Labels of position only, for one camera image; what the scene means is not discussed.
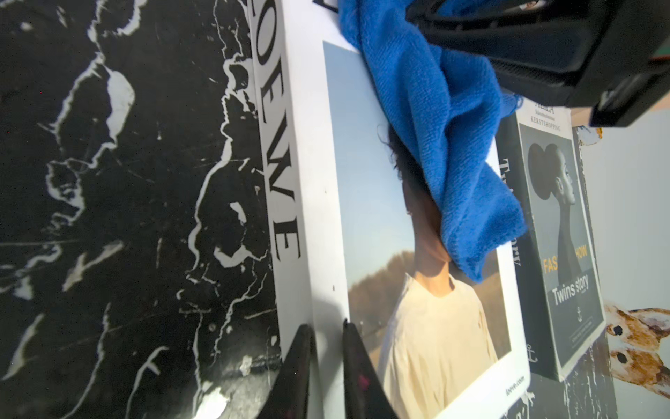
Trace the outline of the blue microfiber cloth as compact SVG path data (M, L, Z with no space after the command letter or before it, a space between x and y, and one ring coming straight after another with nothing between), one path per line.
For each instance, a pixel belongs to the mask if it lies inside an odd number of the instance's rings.
M520 99L501 91L488 59L429 44L407 8L342 1L340 31L363 54L387 120L422 168L441 211L441 241L481 281L487 255L526 230L520 203L487 162Z

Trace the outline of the grey Twins story book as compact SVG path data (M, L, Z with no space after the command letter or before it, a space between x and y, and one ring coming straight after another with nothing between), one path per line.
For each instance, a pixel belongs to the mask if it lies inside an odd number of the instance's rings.
M530 370L563 382L605 328L571 113L526 99L496 143L527 227L512 251Z

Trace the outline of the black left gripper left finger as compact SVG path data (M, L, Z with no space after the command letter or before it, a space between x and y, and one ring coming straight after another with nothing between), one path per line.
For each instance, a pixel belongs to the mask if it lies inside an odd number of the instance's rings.
M312 327L301 325L257 419L307 418L313 346Z

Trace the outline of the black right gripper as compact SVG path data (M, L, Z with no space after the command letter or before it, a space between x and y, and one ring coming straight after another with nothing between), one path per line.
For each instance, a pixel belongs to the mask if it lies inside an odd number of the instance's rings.
M414 1L406 19L442 48L490 60L502 88L544 106L591 108L627 127L669 92L667 1L500 1L448 15Z

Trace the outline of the white LOEWE book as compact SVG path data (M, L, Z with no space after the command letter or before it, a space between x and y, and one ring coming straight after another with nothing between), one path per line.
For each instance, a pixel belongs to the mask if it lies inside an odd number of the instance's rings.
M307 418L346 418L347 319L397 417L504 417L530 384L511 242L456 265L339 4L247 7L283 358L310 325Z

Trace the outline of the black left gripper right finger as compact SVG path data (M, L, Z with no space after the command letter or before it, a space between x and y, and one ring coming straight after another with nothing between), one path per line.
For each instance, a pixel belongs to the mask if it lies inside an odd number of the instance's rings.
M356 326L343 324L345 417L348 419L397 419L368 357Z

